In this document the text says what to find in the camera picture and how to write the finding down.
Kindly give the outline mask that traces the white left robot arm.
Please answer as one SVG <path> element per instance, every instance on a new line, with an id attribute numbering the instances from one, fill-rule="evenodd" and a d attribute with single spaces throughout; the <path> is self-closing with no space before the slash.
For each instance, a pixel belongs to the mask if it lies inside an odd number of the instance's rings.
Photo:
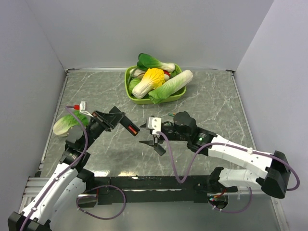
<path id="1" fill-rule="evenodd" d="M 95 110 L 87 126 L 73 126 L 65 140 L 64 152 L 53 175 L 34 200 L 21 213 L 13 212 L 8 218 L 11 231 L 49 231 L 50 223 L 63 207 L 81 193 L 95 188 L 94 173 L 84 169 L 90 154 L 87 149 L 104 132 L 129 121 L 124 112 L 113 107 L 108 113 Z"/>

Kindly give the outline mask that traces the black battery cover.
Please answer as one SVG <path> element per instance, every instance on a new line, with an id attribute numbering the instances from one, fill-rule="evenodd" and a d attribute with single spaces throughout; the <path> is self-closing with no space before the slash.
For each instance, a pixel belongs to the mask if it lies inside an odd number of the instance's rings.
<path id="1" fill-rule="evenodd" d="M 166 153 L 166 150 L 160 145 L 158 144 L 154 150 L 160 155 L 163 156 Z"/>

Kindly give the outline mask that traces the black remote control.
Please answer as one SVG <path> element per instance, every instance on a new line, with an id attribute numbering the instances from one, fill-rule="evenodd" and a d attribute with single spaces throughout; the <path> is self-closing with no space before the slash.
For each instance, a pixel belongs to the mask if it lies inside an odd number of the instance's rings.
<path id="1" fill-rule="evenodd" d="M 137 136 L 140 132 L 140 129 L 126 116 L 121 119 L 120 124 L 133 136 Z"/>

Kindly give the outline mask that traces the red yellow battery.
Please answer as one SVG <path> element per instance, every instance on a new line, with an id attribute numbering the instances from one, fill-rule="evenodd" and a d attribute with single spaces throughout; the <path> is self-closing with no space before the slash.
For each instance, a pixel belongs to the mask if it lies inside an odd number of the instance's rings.
<path id="1" fill-rule="evenodd" d="M 129 126 L 128 129 L 130 130 L 130 132 L 131 132 L 133 135 L 136 135 L 136 134 L 137 134 L 137 131 L 136 131 L 132 126 Z"/>

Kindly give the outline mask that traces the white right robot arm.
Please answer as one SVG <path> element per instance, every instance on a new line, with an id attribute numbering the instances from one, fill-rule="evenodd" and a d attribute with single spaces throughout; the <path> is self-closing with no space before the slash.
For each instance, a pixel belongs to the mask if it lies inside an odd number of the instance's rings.
<path id="1" fill-rule="evenodd" d="M 222 136 L 197 126 L 186 111 L 176 113 L 173 122 L 162 122 L 158 117 L 149 117 L 141 126 L 153 136 L 143 141 L 152 146 L 159 155 L 165 154 L 161 144 L 166 141 L 185 141 L 195 154 L 203 154 L 236 164 L 241 169 L 223 168 L 213 172 L 211 188 L 220 192 L 230 187 L 260 188 L 265 194 L 283 199 L 291 175 L 286 155 L 280 151 L 273 154 L 258 152 L 253 148 L 231 142 Z"/>

